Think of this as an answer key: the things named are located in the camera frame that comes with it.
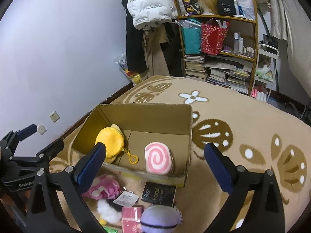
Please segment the pink tissue pack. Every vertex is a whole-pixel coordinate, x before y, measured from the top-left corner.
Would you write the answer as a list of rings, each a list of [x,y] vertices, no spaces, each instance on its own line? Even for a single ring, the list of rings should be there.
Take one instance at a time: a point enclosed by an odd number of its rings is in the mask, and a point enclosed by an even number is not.
[[[133,206],[122,208],[122,232],[142,233],[141,216],[144,212],[143,206]]]

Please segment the green tissue pack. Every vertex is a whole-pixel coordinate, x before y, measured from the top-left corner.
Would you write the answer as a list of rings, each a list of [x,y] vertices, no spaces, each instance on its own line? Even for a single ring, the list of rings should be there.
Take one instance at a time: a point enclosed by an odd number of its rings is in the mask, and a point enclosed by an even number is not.
[[[111,228],[111,227],[107,227],[107,226],[103,226],[104,230],[107,232],[107,233],[118,233],[118,230],[117,229],[114,229],[114,228]]]

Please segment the pink swirl plush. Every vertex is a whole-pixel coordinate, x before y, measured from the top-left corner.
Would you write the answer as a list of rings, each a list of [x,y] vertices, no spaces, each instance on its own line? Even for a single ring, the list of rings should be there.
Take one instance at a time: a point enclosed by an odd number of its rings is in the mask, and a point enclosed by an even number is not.
[[[152,142],[144,149],[147,173],[169,175],[173,171],[173,157],[168,146],[161,142]]]

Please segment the white utility cart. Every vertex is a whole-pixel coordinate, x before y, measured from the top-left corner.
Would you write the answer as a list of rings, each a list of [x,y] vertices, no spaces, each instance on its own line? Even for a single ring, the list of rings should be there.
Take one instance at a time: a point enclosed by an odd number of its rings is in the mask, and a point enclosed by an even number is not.
[[[267,44],[258,44],[256,65],[252,71],[250,95],[261,102],[268,102],[277,79],[279,50]]]

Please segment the purple haired plush doll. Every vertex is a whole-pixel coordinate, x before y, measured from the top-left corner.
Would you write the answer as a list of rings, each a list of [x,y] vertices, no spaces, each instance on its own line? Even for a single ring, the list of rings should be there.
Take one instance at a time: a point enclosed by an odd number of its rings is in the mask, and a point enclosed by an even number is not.
[[[152,205],[141,215],[142,232],[174,232],[178,225],[183,224],[183,216],[176,207]]]

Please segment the white wall socket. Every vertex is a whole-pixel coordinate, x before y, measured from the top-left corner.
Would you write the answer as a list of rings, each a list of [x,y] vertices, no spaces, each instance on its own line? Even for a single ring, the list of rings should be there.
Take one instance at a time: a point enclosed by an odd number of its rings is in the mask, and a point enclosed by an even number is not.
[[[56,111],[54,111],[50,114],[50,119],[55,123],[60,119],[60,116]]]

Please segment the wooden bookshelf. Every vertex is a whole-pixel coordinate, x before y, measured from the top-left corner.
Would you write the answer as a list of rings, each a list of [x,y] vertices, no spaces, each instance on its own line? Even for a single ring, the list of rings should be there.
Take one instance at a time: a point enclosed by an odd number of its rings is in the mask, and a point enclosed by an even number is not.
[[[222,50],[218,55],[205,55],[204,68],[207,72],[205,82],[234,89],[248,95],[252,82],[252,71],[255,67],[257,54],[257,18],[247,16],[234,0],[236,14],[234,16],[204,15],[197,0],[180,0],[179,15],[176,24],[181,38],[182,68],[185,73],[183,57],[186,55],[183,44],[180,21],[196,19],[201,24],[212,18],[230,23],[227,35],[223,41]]]

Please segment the black white fluffy plush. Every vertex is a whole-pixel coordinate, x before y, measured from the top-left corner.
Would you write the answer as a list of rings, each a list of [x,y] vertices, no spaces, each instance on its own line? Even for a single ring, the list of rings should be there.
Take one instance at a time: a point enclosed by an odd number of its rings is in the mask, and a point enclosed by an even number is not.
[[[97,212],[101,219],[110,224],[117,224],[122,219],[122,206],[110,199],[98,200]]]

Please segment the white puffer jacket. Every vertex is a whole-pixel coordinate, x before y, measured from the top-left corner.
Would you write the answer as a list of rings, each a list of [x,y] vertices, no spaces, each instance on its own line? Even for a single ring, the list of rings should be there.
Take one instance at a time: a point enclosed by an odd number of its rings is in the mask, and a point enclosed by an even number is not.
[[[133,18],[133,26],[138,30],[158,27],[178,17],[173,0],[128,0],[127,9]]]

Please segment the yellow round plush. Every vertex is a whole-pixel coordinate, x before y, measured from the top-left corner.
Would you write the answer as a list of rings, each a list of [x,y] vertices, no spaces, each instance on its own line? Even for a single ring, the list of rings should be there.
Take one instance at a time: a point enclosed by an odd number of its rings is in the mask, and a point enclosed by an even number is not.
[[[129,163],[135,165],[139,162],[139,157],[131,154],[125,148],[125,137],[118,125],[112,124],[109,127],[102,129],[95,140],[95,144],[102,143],[106,148],[106,163],[113,163],[121,153],[129,157]]]

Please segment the red gift bag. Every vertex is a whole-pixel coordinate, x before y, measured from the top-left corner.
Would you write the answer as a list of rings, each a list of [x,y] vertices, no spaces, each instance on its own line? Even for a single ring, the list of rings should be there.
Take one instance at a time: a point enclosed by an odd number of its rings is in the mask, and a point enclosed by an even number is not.
[[[218,55],[222,50],[230,23],[212,18],[201,25],[201,51],[205,54]]]

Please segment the open cardboard box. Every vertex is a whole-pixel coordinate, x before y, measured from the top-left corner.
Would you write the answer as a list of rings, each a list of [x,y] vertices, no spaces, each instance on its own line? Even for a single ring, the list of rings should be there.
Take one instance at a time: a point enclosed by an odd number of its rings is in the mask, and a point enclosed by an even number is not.
[[[139,157],[135,165],[125,154],[103,167],[126,177],[184,187],[190,164],[192,107],[185,104],[101,104],[94,108],[72,142],[72,149],[86,155],[99,132],[116,124],[125,136],[125,147]],[[173,172],[168,175],[147,172],[144,149],[151,142],[168,146]]]

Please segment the beige patterned rug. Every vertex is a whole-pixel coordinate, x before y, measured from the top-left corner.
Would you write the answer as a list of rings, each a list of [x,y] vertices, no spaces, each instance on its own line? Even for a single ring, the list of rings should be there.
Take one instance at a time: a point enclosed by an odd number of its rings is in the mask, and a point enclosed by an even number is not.
[[[183,224],[177,232],[204,232],[228,195],[204,160],[204,145],[212,142],[235,165],[276,176],[285,214],[285,231],[308,232],[299,218],[310,203],[310,126],[270,104],[235,90],[182,77],[153,76],[111,104],[185,104],[192,107],[190,164],[184,187],[177,187],[175,205]],[[57,173],[83,156],[72,149],[80,126],[65,140],[64,150],[51,161]],[[142,195],[145,180],[112,172],[118,182]]]

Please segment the pink bear plush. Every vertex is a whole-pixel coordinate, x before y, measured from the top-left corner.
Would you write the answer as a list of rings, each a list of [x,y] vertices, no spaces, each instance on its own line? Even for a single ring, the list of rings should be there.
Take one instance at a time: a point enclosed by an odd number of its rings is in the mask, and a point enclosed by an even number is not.
[[[115,177],[104,174],[96,177],[89,190],[84,192],[82,196],[95,200],[116,199],[121,192],[122,188]]]

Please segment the white paper tag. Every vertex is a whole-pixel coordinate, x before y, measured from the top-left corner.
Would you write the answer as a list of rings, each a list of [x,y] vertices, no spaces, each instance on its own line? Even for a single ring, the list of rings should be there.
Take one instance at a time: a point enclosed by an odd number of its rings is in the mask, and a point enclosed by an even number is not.
[[[125,208],[131,208],[138,200],[139,196],[134,192],[124,191],[113,201],[113,203]]]

